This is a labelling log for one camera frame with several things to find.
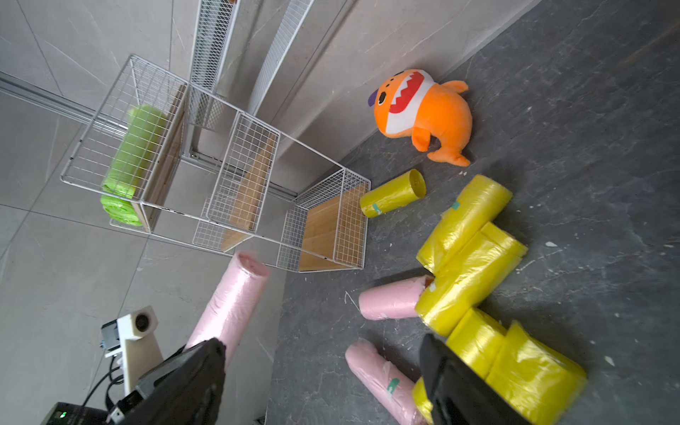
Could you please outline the pink roll small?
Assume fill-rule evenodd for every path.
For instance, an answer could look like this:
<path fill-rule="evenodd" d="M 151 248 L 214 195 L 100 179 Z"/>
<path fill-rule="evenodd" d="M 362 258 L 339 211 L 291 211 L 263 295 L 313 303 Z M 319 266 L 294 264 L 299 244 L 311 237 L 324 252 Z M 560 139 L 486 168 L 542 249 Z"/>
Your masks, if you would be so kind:
<path fill-rule="evenodd" d="M 230 364 L 267 285 L 269 271 L 254 253 L 238 251 L 193 330 L 185 349 L 216 338 Z"/>

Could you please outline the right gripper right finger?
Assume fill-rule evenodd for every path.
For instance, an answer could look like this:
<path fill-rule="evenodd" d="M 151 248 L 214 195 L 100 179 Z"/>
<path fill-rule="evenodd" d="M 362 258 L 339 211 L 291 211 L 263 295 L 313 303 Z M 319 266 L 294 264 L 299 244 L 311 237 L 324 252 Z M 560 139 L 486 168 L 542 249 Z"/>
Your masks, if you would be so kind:
<path fill-rule="evenodd" d="M 528 423 L 436 336 L 425 335 L 419 359 L 433 423 Z"/>

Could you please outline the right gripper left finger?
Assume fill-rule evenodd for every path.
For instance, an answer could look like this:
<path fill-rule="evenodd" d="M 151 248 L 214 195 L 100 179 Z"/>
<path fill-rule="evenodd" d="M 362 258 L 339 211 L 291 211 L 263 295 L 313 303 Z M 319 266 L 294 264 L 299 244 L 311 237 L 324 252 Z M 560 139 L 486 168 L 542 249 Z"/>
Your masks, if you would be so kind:
<path fill-rule="evenodd" d="M 212 338 L 162 362 L 110 411 L 110 424 L 214 424 L 225 382 L 226 346 Z"/>

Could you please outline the green roll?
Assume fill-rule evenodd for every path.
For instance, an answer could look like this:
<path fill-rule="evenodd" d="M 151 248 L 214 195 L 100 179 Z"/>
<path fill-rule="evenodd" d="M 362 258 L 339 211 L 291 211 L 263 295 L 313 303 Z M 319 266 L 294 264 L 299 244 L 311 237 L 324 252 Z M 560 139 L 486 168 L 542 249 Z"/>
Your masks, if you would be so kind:
<path fill-rule="evenodd" d="M 133 227 L 143 226 L 143 222 L 139 219 L 136 210 L 129 201 L 103 195 L 100 198 L 100 203 L 112 220 Z"/>
<path fill-rule="evenodd" d="M 134 199 L 145 184 L 152 161 L 160 147 L 168 117 L 154 106 L 129 110 L 129 129 L 103 182 L 108 193 Z"/>

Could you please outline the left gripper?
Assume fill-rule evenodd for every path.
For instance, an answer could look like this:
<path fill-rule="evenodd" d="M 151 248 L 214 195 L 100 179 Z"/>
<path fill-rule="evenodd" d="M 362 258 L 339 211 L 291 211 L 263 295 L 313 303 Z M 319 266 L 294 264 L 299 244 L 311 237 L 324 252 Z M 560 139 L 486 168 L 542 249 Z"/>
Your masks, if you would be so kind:
<path fill-rule="evenodd" d="M 93 407 L 83 407 L 66 402 L 57 402 L 42 420 L 42 425 L 103 425 L 107 423 L 108 412 Z"/>

